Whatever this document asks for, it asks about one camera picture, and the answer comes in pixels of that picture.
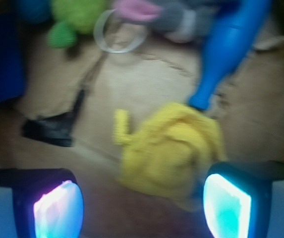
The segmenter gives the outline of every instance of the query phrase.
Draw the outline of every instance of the light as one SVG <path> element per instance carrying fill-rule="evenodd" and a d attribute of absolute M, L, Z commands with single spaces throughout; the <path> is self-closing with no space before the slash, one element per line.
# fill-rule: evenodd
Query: light
<path fill-rule="evenodd" d="M 207 177 L 204 185 L 204 212 L 215 238 L 247 238 L 251 196 L 219 174 Z"/>
<path fill-rule="evenodd" d="M 77 184 L 63 182 L 34 203 L 36 238 L 77 238 L 83 221 L 83 198 Z"/>

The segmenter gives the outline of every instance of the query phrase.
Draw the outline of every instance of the gray plush toy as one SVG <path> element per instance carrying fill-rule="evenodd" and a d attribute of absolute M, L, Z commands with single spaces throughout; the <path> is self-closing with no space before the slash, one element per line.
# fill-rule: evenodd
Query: gray plush toy
<path fill-rule="evenodd" d="M 218 7 L 240 0 L 116 0 L 125 22 L 145 25 L 176 43 L 206 37 Z"/>

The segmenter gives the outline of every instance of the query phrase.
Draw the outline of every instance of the yellow plush toy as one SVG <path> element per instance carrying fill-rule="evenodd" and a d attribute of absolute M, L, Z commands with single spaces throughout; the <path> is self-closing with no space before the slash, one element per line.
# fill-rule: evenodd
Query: yellow plush toy
<path fill-rule="evenodd" d="M 216 161 L 226 161 L 218 123 L 183 104 L 170 103 L 128 134 L 128 112 L 118 110 L 114 141 L 122 145 L 124 186 L 172 199 L 191 210 L 199 177 Z"/>

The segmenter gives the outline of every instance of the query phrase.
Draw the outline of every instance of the black plastic piece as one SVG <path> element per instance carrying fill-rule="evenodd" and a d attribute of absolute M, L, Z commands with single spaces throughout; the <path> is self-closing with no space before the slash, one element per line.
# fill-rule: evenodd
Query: black plastic piece
<path fill-rule="evenodd" d="M 284 180 L 284 162 L 220 162 L 208 176 L 220 174 L 252 197 L 248 238 L 267 237 L 272 202 L 272 183 Z"/>
<path fill-rule="evenodd" d="M 0 169 L 0 187 L 10 187 L 16 231 L 19 238 L 35 238 L 34 203 L 43 194 L 70 180 L 77 183 L 73 173 L 66 169 Z"/>
<path fill-rule="evenodd" d="M 22 128 L 23 136 L 51 145 L 71 147 L 72 127 L 78 117 L 84 96 L 85 93 L 81 90 L 71 112 L 50 118 L 28 120 Z"/>

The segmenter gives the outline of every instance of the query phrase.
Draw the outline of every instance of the blue object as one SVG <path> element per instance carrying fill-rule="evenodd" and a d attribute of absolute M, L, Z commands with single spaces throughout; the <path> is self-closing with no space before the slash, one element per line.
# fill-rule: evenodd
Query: blue object
<path fill-rule="evenodd" d="M 23 63 L 16 36 L 14 15 L 0 15 L 0 102 L 21 96 L 25 91 Z"/>
<path fill-rule="evenodd" d="M 207 110 L 216 86 L 233 73 L 250 50 L 271 6 L 271 0 L 242 0 L 226 5 L 216 18 L 203 50 L 200 85 L 189 99 L 191 107 Z"/>
<path fill-rule="evenodd" d="M 18 16 L 29 24 L 39 24 L 50 19 L 50 0 L 15 0 Z"/>

